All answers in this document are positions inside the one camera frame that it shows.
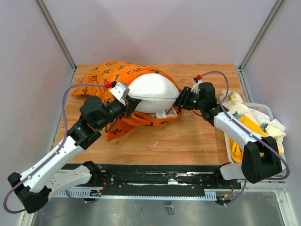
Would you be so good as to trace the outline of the orange patterned pillowcase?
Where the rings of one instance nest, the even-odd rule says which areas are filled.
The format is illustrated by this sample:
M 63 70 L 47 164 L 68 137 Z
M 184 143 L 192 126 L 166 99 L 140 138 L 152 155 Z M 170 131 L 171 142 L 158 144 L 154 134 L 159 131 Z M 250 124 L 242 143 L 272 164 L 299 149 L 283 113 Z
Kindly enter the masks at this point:
M 124 136 L 135 127 L 163 126 L 175 121 L 181 110 L 175 106 L 180 88 L 162 70 L 123 61 L 107 61 L 88 73 L 72 95 L 97 96 L 105 105 L 125 103 L 125 95 L 140 101 L 130 116 L 119 116 L 107 132 L 107 140 Z

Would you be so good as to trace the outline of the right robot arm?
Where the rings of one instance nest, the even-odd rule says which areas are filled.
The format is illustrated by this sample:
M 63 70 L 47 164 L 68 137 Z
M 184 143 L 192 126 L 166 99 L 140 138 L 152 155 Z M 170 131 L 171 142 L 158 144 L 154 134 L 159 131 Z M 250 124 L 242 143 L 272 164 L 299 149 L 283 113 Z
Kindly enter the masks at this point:
M 199 110 L 204 120 L 227 134 L 242 149 L 241 162 L 227 163 L 218 168 L 213 176 L 216 187 L 224 188 L 234 179 L 245 179 L 255 184 L 282 172 L 276 140 L 250 130 L 218 104 L 211 83 L 200 83 L 198 92 L 184 87 L 175 105 L 185 110 Z

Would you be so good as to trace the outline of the white pillow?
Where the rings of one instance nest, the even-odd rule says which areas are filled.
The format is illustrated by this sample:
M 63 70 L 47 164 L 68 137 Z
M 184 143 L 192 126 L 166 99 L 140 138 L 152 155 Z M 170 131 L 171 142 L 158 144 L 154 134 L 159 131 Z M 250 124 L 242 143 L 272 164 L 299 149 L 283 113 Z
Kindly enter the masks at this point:
M 170 109 L 179 96 L 179 90 L 170 79 L 158 74 L 147 73 L 129 84 L 129 96 L 140 100 L 135 111 L 159 113 Z

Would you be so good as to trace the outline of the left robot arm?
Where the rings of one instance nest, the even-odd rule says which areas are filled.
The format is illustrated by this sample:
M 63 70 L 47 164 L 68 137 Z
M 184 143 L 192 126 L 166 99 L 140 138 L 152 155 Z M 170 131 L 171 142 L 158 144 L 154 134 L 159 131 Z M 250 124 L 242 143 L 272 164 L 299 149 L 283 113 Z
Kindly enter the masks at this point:
M 8 177 L 27 213 L 42 209 L 52 197 L 78 185 L 96 186 L 101 180 L 101 169 L 86 161 L 74 170 L 56 175 L 70 159 L 87 150 L 100 136 L 100 130 L 125 114 L 129 116 L 140 100 L 126 96 L 124 102 L 115 99 L 104 105 L 101 98 L 89 97 L 80 108 L 79 120 L 67 131 L 61 142 L 38 163 L 23 173 L 13 172 Z

